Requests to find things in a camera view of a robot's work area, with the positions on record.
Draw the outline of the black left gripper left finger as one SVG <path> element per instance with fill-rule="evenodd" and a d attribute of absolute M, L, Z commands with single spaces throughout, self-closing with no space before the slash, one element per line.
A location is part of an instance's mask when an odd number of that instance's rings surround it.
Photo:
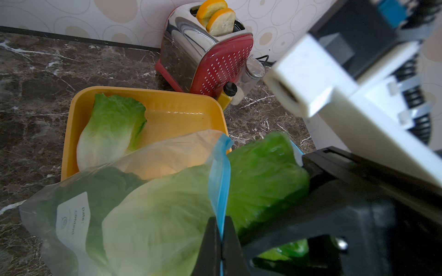
<path fill-rule="evenodd" d="M 191 276 L 220 276 L 222 243 L 215 217 L 210 217 Z"/>

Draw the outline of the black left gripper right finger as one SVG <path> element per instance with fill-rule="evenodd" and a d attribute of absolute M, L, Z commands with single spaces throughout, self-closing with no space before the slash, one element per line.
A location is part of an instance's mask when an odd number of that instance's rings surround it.
<path fill-rule="evenodd" d="M 233 220 L 226 216 L 221 243 L 221 276 L 250 276 Z"/>

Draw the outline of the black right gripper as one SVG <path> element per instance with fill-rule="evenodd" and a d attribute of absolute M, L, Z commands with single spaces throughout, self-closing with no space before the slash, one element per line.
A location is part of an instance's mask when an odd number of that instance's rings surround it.
<path fill-rule="evenodd" d="M 440 187 L 336 147 L 302 159 L 308 196 L 241 238 L 252 275 L 441 275 Z"/>

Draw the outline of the clear zipper bag blue seal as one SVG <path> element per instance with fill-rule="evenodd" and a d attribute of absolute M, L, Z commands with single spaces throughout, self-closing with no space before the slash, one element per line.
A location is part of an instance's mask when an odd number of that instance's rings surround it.
<path fill-rule="evenodd" d="M 151 144 L 45 187 L 21 220 L 55 276 L 188 276 L 211 217 L 243 235 L 307 196 L 287 135 L 232 145 L 213 130 Z"/>

